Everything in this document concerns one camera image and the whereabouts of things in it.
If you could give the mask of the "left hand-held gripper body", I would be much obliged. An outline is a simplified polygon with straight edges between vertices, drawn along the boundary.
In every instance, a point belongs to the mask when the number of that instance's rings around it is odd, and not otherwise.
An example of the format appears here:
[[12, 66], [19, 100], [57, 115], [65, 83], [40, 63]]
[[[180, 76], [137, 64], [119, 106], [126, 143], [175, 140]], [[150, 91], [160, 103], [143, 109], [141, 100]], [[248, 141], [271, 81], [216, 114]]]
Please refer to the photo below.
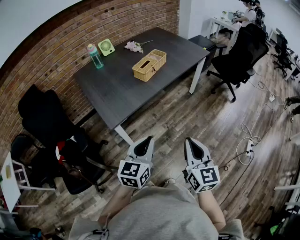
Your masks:
[[117, 174], [121, 185], [142, 189], [151, 175], [152, 157], [152, 154], [150, 157], [127, 155], [124, 160], [121, 160]]

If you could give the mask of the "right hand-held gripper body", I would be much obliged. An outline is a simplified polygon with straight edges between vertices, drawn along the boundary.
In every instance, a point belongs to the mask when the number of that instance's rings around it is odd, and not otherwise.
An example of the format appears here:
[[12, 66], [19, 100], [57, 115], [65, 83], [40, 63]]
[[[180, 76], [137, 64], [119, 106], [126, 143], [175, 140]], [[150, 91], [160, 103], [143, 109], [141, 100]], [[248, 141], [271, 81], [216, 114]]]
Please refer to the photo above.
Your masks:
[[190, 184], [194, 193], [210, 191], [220, 183], [218, 167], [212, 160], [191, 161], [182, 172], [186, 183]]

